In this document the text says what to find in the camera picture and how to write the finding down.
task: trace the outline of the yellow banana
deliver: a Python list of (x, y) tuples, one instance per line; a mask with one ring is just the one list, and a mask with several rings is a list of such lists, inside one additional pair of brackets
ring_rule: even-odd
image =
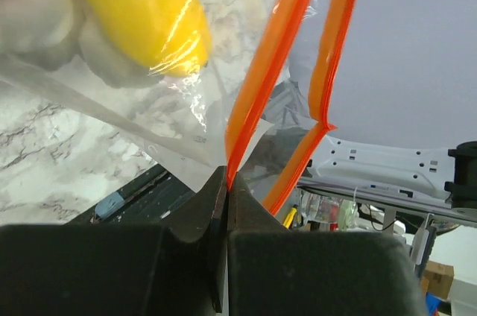
[(178, 78), (198, 72), (212, 39), (199, 0), (86, 0), (107, 37), (130, 59)]

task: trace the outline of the clear plastic bag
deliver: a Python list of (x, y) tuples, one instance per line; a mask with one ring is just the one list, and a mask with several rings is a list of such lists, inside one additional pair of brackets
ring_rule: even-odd
[[(318, 9), (316, 1), (325, 8)], [(274, 128), (260, 139), (242, 171), (252, 190), (262, 191), (264, 195), (256, 197), (262, 199), (263, 205), (274, 215), (285, 203), (320, 140), (334, 129), (328, 122), (328, 106), (354, 2), (279, 0), (256, 52), (256, 60), (262, 59), (256, 66), (252, 63), (232, 112), (226, 143), (229, 183), (239, 168), (247, 137), (253, 135), (259, 117), (273, 120)], [(305, 17), (303, 22), (306, 23), (307, 16), (313, 14), (326, 16), (323, 27), (315, 26), (322, 32), (319, 43), (312, 42), (315, 48), (298, 57), (298, 60), (308, 60), (307, 63), (315, 60), (311, 76), (310, 72), (296, 74), (295, 79), (274, 89), (274, 81), (288, 56), (302, 18)], [(289, 57), (294, 57), (293, 50)], [(295, 61), (288, 61), (290, 69), (297, 62), (297, 57), (294, 58)], [(300, 85), (308, 87), (308, 96), (303, 96)]]
[(302, 198), (300, 211), (305, 221), (317, 223), (337, 223), (341, 199), (307, 194)]
[[(473, 92), (476, 90), (476, 81), (469, 74), (470, 62), (473, 61), (473, 50), (469, 49), (472, 46), (469, 31), (473, 31), (471, 27), (474, 25), (473, 0), (358, 2), (330, 110), (330, 121), (340, 128), (330, 135), (345, 141), (371, 144), (367, 147), (369, 151), (373, 151), (373, 145), (409, 148), (411, 155), (415, 154), (415, 149), (445, 147), (446, 151), (450, 146), (475, 140), (477, 128), (468, 123), (472, 121), (475, 109)], [(325, 59), (322, 57), (316, 64), (315, 53), (319, 51), (321, 54), (323, 50), (328, 21), (323, 12), (328, 7), (331, 10), (332, 6), (332, 0), (310, 0), (297, 36), (300, 49), (293, 47), (288, 56), (292, 83), (284, 89), (289, 91), (288, 98), (281, 96), (279, 100), (290, 112), (295, 112), (295, 121), (292, 121), (291, 114), (287, 114), (287, 120), (282, 123), (278, 121), (282, 118), (280, 114), (271, 113), (278, 122), (262, 138), (245, 165), (252, 189), (261, 191), (263, 204), (273, 214), (277, 213), (287, 195), (283, 191), (289, 190), (302, 175), (303, 166), (310, 157), (303, 149), (300, 158), (295, 159), (296, 147), (315, 128), (313, 120), (326, 121), (326, 116), (320, 117), (313, 111), (323, 99), (319, 94), (313, 98), (313, 89), (320, 84), (310, 84), (313, 81), (310, 75), (313, 71), (315, 75), (317, 68), (325, 69), (332, 61), (333, 56), (325, 55)], [(329, 71), (329, 77), (332, 77), (333, 69)], [(456, 89), (456, 82), (466, 88)], [(308, 127), (307, 117), (312, 118), (312, 128)], [(317, 140), (309, 139), (306, 145), (316, 146)], [(341, 150), (349, 148), (351, 154), (356, 152), (345, 144), (341, 146)], [(366, 176), (364, 170), (370, 164), (360, 160), (358, 155), (356, 163), (350, 165), (351, 170), (344, 173), (343, 165), (354, 161), (355, 156), (336, 158), (332, 155), (334, 152), (338, 154), (333, 148), (319, 148), (319, 152), (312, 156), (315, 158), (312, 167), (315, 169), (312, 181), (315, 187), (328, 186), (335, 192), (346, 189), (348, 195), (355, 195), (356, 191), (367, 192), (365, 189), (369, 189), (370, 184), (381, 183), (386, 188), (391, 185), (395, 190), (406, 187), (421, 198), (419, 190), (412, 187), (413, 181), (427, 181), (427, 172), (436, 172), (435, 168), (429, 168), (429, 163), (434, 165), (437, 162), (423, 158), (416, 163), (416, 174), (413, 170), (406, 170), (407, 177), (398, 177), (395, 171), (386, 172), (393, 161), (384, 158), (383, 161), (390, 163), (386, 166), (386, 162), (377, 162), (376, 158), (376, 164), (371, 165), (382, 173)], [(329, 168), (323, 174), (325, 161)], [(389, 195), (397, 197), (399, 193)], [(430, 198), (426, 203), (434, 204)]]
[(275, 1), (0, 0), (0, 79), (113, 124), (198, 190)]

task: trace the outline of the orange zipper seal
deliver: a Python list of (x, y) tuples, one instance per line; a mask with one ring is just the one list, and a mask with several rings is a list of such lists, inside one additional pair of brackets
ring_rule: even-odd
[(355, 1), (332, 0), (329, 6), (308, 95), (310, 116), (318, 123), (300, 142), (287, 166), (264, 199), (263, 206), (272, 215), (276, 215), (286, 202), (323, 137), (335, 129), (328, 122), (329, 102)]
[(225, 133), (227, 188), (230, 189), (255, 132), (310, 0), (278, 0), (268, 21)]

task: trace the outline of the marble surface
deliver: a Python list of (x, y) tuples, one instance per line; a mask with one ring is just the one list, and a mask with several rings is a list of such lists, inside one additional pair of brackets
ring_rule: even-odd
[(0, 224), (64, 223), (154, 161), (108, 124), (0, 82)]
[(224, 164), (234, 96), (276, 0), (200, 1), (213, 50), (190, 78), (132, 76), (135, 64), (101, 30), (98, 42), (82, 40), (94, 19), (80, 5), (58, 46), (0, 56), (0, 81), (15, 86), (0, 88), (0, 224), (67, 221), (154, 164), (109, 124), (140, 136), (137, 145), (193, 189)]

